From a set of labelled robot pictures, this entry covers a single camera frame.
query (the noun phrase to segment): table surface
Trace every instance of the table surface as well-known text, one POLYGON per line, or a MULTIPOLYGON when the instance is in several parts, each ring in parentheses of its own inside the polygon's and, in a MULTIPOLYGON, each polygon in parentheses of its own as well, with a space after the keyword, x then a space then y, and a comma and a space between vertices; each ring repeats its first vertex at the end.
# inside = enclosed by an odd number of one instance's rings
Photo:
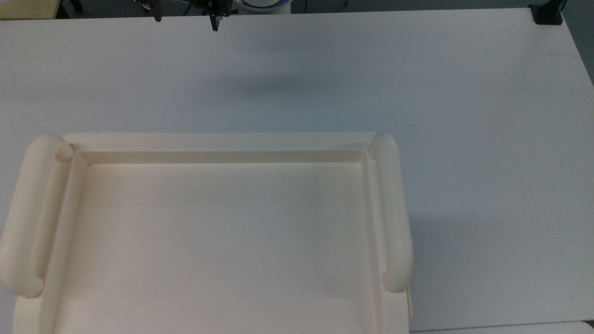
MULTIPOLYGON (((389 131, 411 330, 594 319, 594 89, 528 9, 0 22, 0 221, 55 132, 389 131)), ((0 331, 14 299, 0 291, 0 331)))
MULTIPOLYGON (((414 333, 435 334, 434 331, 414 333)), ((567 322, 450 329, 441 330, 438 334, 594 334, 594 329, 584 322, 567 322)))

